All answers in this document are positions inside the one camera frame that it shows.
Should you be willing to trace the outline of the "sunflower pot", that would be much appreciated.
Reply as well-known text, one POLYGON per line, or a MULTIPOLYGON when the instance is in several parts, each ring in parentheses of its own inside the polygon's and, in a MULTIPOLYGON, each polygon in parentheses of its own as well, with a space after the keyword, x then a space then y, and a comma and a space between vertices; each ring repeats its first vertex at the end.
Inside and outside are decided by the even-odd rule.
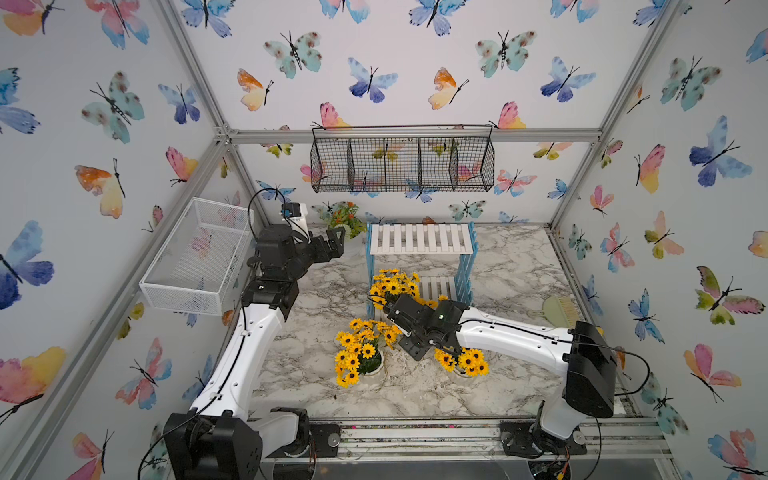
POLYGON ((394 304, 402 295, 415 300, 421 298, 420 276, 417 273, 389 269, 380 270, 373 276, 369 299, 373 302, 375 309, 382 310, 385 305, 394 304))
POLYGON ((427 306, 433 310, 436 310, 439 306, 439 303, 443 300, 449 300, 448 296, 440 295, 437 299, 424 299, 421 297, 417 298, 417 302, 421 305, 427 306))
POLYGON ((393 349, 400 336, 400 330, 387 322, 351 320, 348 328, 335 337, 338 344, 334 357, 336 383, 348 388, 376 373, 384 364, 384 350, 393 349))
POLYGON ((490 367, 484 353, 479 349, 464 348, 461 353, 452 355, 447 351, 436 349, 435 358, 447 372, 455 373, 466 378, 486 376, 490 367))

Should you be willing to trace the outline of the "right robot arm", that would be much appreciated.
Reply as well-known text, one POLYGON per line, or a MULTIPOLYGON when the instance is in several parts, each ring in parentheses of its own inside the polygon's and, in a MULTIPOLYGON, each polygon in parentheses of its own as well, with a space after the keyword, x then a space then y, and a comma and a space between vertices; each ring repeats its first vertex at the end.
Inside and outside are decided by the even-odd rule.
POLYGON ((432 348, 455 358, 478 349, 559 375, 561 387, 544 402, 538 420, 538 428, 551 437, 566 440, 587 418, 614 415, 618 361, 590 323, 578 321, 570 329, 536 326, 455 300, 441 300, 432 308, 407 295, 381 304, 387 318, 404 334, 402 348, 416 361, 432 348))

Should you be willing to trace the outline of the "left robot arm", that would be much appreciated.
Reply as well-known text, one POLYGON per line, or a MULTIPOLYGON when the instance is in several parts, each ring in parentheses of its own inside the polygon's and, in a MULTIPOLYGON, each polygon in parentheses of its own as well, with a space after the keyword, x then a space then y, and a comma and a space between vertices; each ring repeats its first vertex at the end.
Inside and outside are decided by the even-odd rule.
POLYGON ((345 231, 314 236, 288 224, 264 228, 248 261, 255 276, 241 292, 235 330, 210 380, 161 436, 177 479, 253 479, 263 459, 304 455, 312 443, 308 414, 277 407, 249 418, 251 396, 271 344, 298 297, 298 281, 317 263, 344 253, 345 231))

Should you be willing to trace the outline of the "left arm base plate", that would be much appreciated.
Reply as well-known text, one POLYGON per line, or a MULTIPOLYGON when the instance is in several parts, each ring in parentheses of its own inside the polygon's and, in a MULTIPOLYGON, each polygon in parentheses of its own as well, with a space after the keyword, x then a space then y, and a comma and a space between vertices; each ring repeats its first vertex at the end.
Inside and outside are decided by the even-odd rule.
POLYGON ((297 446, 284 446, 269 455, 270 459, 336 458, 341 444, 341 426, 337 423, 309 424, 306 440, 297 446))

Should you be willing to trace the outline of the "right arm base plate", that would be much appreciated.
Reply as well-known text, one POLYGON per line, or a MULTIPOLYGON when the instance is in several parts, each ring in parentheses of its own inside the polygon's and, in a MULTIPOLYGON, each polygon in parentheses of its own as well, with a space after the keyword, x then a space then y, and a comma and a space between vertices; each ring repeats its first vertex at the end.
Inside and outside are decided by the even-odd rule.
POLYGON ((506 456, 537 459, 543 455, 586 455, 586 442, 573 435, 563 440, 541 430, 533 420, 501 422, 500 442, 506 456))

